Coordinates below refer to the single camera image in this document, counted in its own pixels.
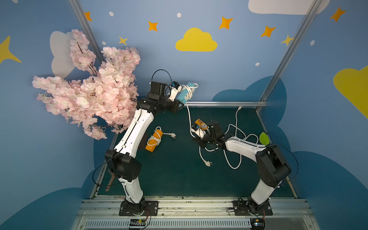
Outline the teal power strip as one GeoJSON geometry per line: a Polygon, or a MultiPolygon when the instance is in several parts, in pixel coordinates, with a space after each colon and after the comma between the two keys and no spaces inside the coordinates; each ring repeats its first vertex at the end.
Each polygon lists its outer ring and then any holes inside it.
{"type": "Polygon", "coordinates": [[[180,86],[179,95],[176,97],[176,100],[179,102],[186,104],[193,97],[193,93],[196,88],[198,88],[198,84],[189,82],[187,85],[180,86]]]}

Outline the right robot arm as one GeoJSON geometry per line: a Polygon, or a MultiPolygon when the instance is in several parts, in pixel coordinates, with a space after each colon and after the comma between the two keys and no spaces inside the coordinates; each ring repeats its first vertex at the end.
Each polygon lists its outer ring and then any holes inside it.
{"type": "Polygon", "coordinates": [[[223,132],[218,122],[206,125],[200,119],[191,126],[190,132],[200,149],[206,148],[208,144],[214,144],[216,150],[235,152],[257,164],[260,181],[249,198],[249,203],[255,207],[268,201],[274,190],[292,172],[287,159],[275,144],[252,143],[246,138],[241,139],[228,132],[223,132]]]}

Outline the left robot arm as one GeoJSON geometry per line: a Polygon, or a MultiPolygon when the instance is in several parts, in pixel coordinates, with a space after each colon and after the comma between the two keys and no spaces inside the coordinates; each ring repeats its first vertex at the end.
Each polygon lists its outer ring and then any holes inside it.
{"type": "Polygon", "coordinates": [[[129,204],[139,204],[144,198],[138,179],[141,163],[136,160],[139,144],[158,112],[179,110],[182,103],[176,97],[181,91],[182,85],[176,81],[171,85],[151,82],[147,97],[137,101],[134,117],[122,140],[105,153],[108,168],[121,183],[129,204]]]}

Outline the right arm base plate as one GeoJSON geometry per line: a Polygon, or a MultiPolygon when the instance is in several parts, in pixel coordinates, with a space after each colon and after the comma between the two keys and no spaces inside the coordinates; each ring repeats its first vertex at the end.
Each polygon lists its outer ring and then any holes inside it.
{"type": "Polygon", "coordinates": [[[236,216],[273,216],[269,200],[258,205],[253,201],[234,200],[232,211],[236,216]]]}

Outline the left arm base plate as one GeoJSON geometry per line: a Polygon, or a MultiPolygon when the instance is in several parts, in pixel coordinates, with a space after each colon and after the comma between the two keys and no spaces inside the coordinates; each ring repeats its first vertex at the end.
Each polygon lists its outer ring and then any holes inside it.
{"type": "Polygon", "coordinates": [[[144,199],[138,204],[124,200],[120,205],[119,216],[157,216],[159,201],[145,201],[144,199]]]}

